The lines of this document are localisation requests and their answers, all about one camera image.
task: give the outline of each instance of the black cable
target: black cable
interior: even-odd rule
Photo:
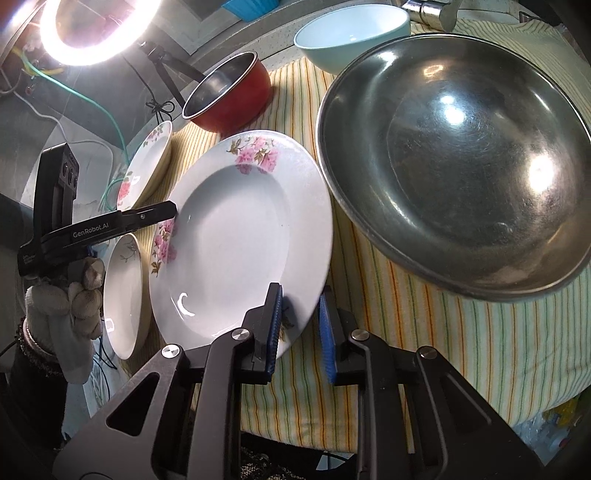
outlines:
[[[174,103],[172,103],[170,100],[168,102],[164,102],[164,103],[158,103],[156,101],[156,97],[154,95],[154,92],[152,91],[152,89],[150,88],[150,86],[148,85],[148,83],[142,78],[142,76],[139,74],[139,72],[137,71],[137,69],[129,62],[128,59],[126,59],[123,54],[121,54],[121,58],[123,58],[123,60],[125,61],[125,63],[127,65],[130,66],[130,68],[135,72],[135,74],[138,76],[138,78],[140,79],[140,81],[144,84],[144,86],[148,89],[150,95],[152,96],[152,99],[148,102],[145,103],[145,106],[150,108],[152,110],[152,113],[154,115],[156,115],[156,120],[158,121],[159,124],[161,124],[162,122],[164,122],[164,115],[168,116],[168,119],[170,121],[173,121],[173,116],[171,115],[171,113],[174,112]]]
[[[327,456],[327,458],[336,458],[337,460],[341,460],[342,462],[347,462],[349,459],[340,455],[335,455],[334,453],[331,452],[324,452],[324,455]]]
[[[107,350],[105,350],[105,346],[103,345],[103,337],[102,336],[99,339],[99,352],[98,352],[98,356],[99,356],[99,360],[101,362],[103,362],[111,370],[117,370],[117,366],[113,363],[113,360],[111,360],[109,358],[109,355],[107,355]]]
[[[105,385],[107,386],[107,394],[109,395],[108,400],[111,399],[111,389],[109,388],[109,382],[107,381],[107,376],[105,375],[105,371],[101,367],[99,361],[93,356],[92,359],[95,361],[96,365],[100,368],[100,373],[103,374],[103,379],[105,380]]]
[[[2,350],[2,352],[0,352],[0,356],[4,355],[6,352],[8,352],[16,344],[17,344],[17,341],[16,340],[13,340],[12,342],[10,342],[8,344],[8,346],[4,350]]]

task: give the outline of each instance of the metal bowl rim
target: metal bowl rim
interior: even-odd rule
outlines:
[[[206,106],[204,106],[201,110],[199,110],[197,113],[194,113],[193,115],[189,115],[189,116],[185,116],[185,107],[189,104],[189,100],[193,97],[193,95],[195,94],[195,92],[197,92],[197,89],[203,84],[203,82],[205,82],[211,75],[213,75],[214,73],[216,73],[216,71],[221,68],[222,66],[224,66],[226,63],[237,59],[238,57],[242,57],[244,55],[254,55],[251,64],[248,66],[248,68],[242,73],[242,75],[240,75],[237,80],[235,82],[233,82],[230,87],[228,88],[228,90],[226,90],[225,92],[223,92],[221,95],[215,97],[210,103],[208,103]],[[191,92],[191,95],[189,95],[189,97],[187,97],[187,100],[185,101],[185,104],[183,105],[183,111],[182,111],[182,116],[183,119],[185,120],[193,120],[194,118],[197,118],[199,115],[203,115],[207,110],[209,110],[210,108],[212,108],[216,103],[218,103],[222,98],[224,98],[228,93],[230,93],[231,90],[233,90],[236,85],[238,85],[242,80],[244,80],[244,77],[246,77],[246,75],[248,75],[250,73],[250,71],[254,68],[254,66],[256,65],[258,61],[258,53],[256,51],[243,51],[241,53],[237,53],[236,55],[232,55],[229,59],[227,59],[226,61],[224,61],[223,63],[221,63],[220,65],[218,65],[217,67],[215,67],[211,72],[209,72],[207,75],[205,75],[205,78],[203,80],[201,80],[201,82],[199,82],[199,85],[197,85],[193,91]]]
[[[343,79],[348,74],[348,72],[354,68],[357,64],[363,62],[366,58],[373,55],[376,51],[379,51],[385,47],[388,47],[392,44],[397,42],[409,41],[412,39],[421,39],[421,38],[459,38],[462,40],[470,40],[476,41],[480,43],[484,43],[496,48],[500,48],[505,52],[515,56],[518,59],[525,61],[530,67],[532,67],[536,73],[538,73],[546,82],[548,82],[553,88],[558,91],[558,93],[562,96],[564,100],[570,105],[573,109],[575,114],[577,115],[581,125],[583,126],[585,133],[587,133],[587,137],[589,142],[591,142],[591,133],[587,124],[585,123],[583,117],[581,116],[579,110],[575,106],[575,104],[570,100],[569,96],[566,95],[564,90],[545,72],[543,72],[540,68],[538,68],[534,63],[519,55],[518,53],[493,43],[488,40],[484,40],[482,38],[472,37],[471,35],[463,35],[463,34],[449,34],[449,33],[423,33],[423,34],[416,34],[411,35],[409,37],[403,38],[396,38],[394,40],[389,40],[384,42],[376,47],[368,50],[367,52],[363,53],[359,57],[357,57],[354,61],[352,61],[349,65],[345,67],[345,69],[340,72],[337,77],[334,79],[333,83],[329,86],[328,90],[326,90],[326,94],[324,95],[322,101],[320,102],[320,107],[318,109],[318,116],[316,117],[316,127],[314,129],[315,139],[314,143],[316,146],[316,151],[318,152],[318,159],[320,164],[320,169],[322,171],[322,175],[324,175],[324,179],[326,183],[329,185],[330,191],[332,192],[333,196],[335,197],[336,201],[338,202],[339,206],[345,211],[349,219],[362,231],[362,233],[369,238],[371,243],[373,243],[378,250],[380,250],[389,260],[395,261],[399,263],[402,267],[410,270],[412,273],[419,275],[423,279],[434,283],[435,285],[450,290],[454,293],[458,293],[461,295],[469,296],[474,299],[479,300],[487,300],[487,301],[500,301],[500,302],[516,302],[516,301],[524,301],[524,300],[532,300],[538,297],[541,297],[545,294],[552,293],[562,288],[562,286],[568,284],[576,278],[588,265],[591,261],[591,245],[587,248],[585,255],[581,258],[579,263],[573,267],[573,269],[559,278],[555,282],[546,285],[544,287],[539,288],[531,288],[525,290],[491,290],[488,288],[477,288],[474,286],[466,285],[463,282],[458,282],[451,280],[443,275],[440,275],[433,270],[421,265],[420,263],[412,260],[408,255],[402,253],[398,248],[391,245],[385,238],[379,235],[375,230],[369,226],[369,224],[363,219],[363,216],[358,213],[355,209],[354,205],[349,201],[349,199],[344,195],[340,186],[333,180],[332,177],[332,168],[328,165],[325,155],[324,149],[320,143],[320,130],[323,124],[323,109],[326,106],[327,99],[330,97],[331,93],[338,88],[340,83],[343,82]]]

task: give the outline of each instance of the blue container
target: blue container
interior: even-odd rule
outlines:
[[[229,0],[222,5],[245,22],[252,22],[279,6],[279,0]]]

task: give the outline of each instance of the screw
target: screw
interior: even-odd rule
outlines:
[[[425,360],[433,360],[434,358],[437,358],[437,350],[435,350],[432,346],[421,347],[418,350],[418,354]]]
[[[171,344],[167,345],[162,349],[162,355],[166,358],[174,358],[181,352],[178,345]]]
[[[234,340],[246,340],[250,335],[251,333],[245,328],[237,328],[232,332],[232,338]]]
[[[364,342],[369,338],[369,332],[361,329],[353,330],[353,332],[351,332],[351,338],[358,342]]]

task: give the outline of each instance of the light blue bowl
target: light blue bowl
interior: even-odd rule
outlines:
[[[408,35],[406,10],[383,4],[355,5],[304,25],[295,34],[294,45],[318,68],[337,75],[370,48]]]

